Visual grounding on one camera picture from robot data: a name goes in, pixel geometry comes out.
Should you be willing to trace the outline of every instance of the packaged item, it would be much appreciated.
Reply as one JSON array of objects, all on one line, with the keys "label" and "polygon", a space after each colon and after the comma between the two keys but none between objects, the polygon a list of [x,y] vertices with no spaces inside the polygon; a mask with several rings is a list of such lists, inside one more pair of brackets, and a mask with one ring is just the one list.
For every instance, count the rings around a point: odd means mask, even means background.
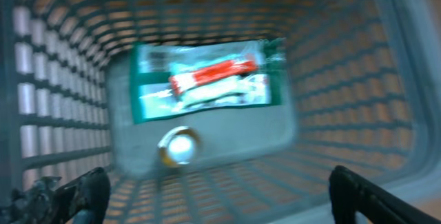
[{"label": "packaged item", "polygon": [[135,123],[213,108],[281,104],[280,40],[200,47],[136,44],[130,91]]},{"label": "packaged item", "polygon": [[175,92],[182,94],[191,88],[215,82],[232,75],[256,71],[258,67],[252,54],[247,54],[247,58],[249,60],[228,60],[193,72],[177,74],[170,77],[170,82]]},{"label": "packaged item", "polygon": [[183,107],[202,103],[232,94],[245,94],[248,84],[242,82],[240,76],[227,77],[219,81],[189,90],[181,96]]}]

